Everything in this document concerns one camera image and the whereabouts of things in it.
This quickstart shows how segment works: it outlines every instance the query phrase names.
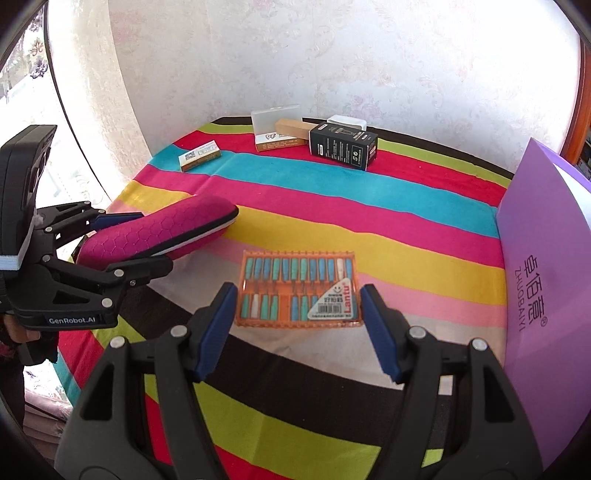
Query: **yellow stripe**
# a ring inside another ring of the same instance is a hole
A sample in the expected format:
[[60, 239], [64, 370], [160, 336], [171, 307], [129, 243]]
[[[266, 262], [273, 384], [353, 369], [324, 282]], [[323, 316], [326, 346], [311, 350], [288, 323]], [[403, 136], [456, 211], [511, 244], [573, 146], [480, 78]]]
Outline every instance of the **yellow stripe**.
[[[116, 328], [94, 330], [106, 348], [116, 335], [131, 343], [142, 336], [123, 318]], [[158, 401], [155, 377], [145, 375], [146, 393]], [[268, 417], [201, 383], [195, 392], [213, 443], [247, 462], [295, 480], [359, 480], [367, 477], [379, 447], [327, 437]], [[427, 450], [423, 466], [441, 459]]]
[[[154, 212], [188, 196], [131, 182], [121, 195], [130, 207]], [[506, 305], [505, 271], [373, 233], [355, 233], [241, 206], [225, 236], [267, 250], [353, 251], [359, 271], [415, 290], [489, 305]]]
[[[247, 134], [252, 133], [252, 125], [203, 125], [200, 129], [205, 134]], [[491, 172], [490, 170], [474, 165], [468, 161], [460, 160], [458, 158], [449, 157], [440, 153], [435, 153], [429, 150], [424, 150], [418, 147], [411, 147], [402, 143], [390, 142], [387, 140], [378, 140], [378, 148], [387, 152], [397, 153], [406, 157], [411, 157], [416, 160], [441, 165], [442, 167], [451, 168], [453, 170], [473, 175], [479, 179], [493, 181], [505, 188], [509, 186], [511, 181], [502, 175]]]

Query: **striped tablecloth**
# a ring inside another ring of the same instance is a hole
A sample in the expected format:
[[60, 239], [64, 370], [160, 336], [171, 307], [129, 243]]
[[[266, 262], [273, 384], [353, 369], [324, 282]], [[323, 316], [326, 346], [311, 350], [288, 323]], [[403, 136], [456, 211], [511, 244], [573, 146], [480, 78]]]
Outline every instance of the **striped tablecloth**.
[[[411, 324], [441, 339], [480, 336], [504, 357], [505, 273], [495, 223], [510, 175], [458, 151], [379, 131], [368, 172], [312, 157], [307, 147], [257, 153], [248, 118], [225, 118], [158, 153], [111, 211], [150, 213], [189, 195], [240, 207], [221, 238], [131, 290], [119, 326], [62, 333], [57, 370], [75, 403], [110, 338], [154, 338], [187, 322], [224, 281], [238, 280], [244, 249], [355, 251]], [[215, 140], [220, 159], [180, 172], [178, 156]], [[232, 479], [364, 479], [400, 407], [364, 327], [323, 331], [234, 326], [216, 371], [196, 386]], [[449, 385], [442, 382], [426, 462], [441, 455]], [[157, 458], [170, 461], [153, 378], [146, 382]]]

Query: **human hand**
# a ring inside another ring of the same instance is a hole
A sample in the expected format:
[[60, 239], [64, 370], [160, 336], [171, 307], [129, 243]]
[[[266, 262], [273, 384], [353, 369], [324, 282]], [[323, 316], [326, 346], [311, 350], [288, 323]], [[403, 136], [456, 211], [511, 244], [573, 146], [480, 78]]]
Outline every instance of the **human hand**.
[[34, 342], [41, 338], [40, 332], [33, 332], [32, 330], [27, 330], [25, 327], [19, 325], [17, 318], [13, 315], [4, 314], [2, 315], [2, 320], [4, 321], [4, 328], [13, 342]]

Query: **silver rivet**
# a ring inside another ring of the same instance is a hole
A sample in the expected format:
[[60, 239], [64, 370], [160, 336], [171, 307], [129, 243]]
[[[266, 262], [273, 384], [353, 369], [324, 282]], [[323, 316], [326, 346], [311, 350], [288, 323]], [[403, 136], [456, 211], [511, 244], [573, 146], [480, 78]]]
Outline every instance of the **silver rivet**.
[[170, 335], [175, 338], [181, 338], [187, 335], [187, 327], [185, 325], [175, 325], [170, 329]]
[[125, 345], [125, 338], [121, 336], [113, 337], [109, 342], [109, 345], [113, 348], [121, 348]]
[[482, 338], [474, 338], [472, 341], [472, 346], [474, 347], [474, 350], [483, 352], [488, 348], [488, 343], [486, 343], [486, 340], [483, 340]]
[[423, 327], [414, 326], [410, 327], [408, 334], [415, 340], [420, 340], [421, 338], [425, 338], [427, 336], [427, 331]]

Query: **purple paper folder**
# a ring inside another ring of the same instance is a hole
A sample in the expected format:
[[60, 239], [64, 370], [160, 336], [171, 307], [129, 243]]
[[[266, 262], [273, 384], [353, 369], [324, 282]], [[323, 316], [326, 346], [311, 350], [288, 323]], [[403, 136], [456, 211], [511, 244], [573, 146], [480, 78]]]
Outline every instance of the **purple paper folder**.
[[591, 184], [530, 140], [496, 220], [507, 279], [505, 370], [548, 467], [591, 410]]

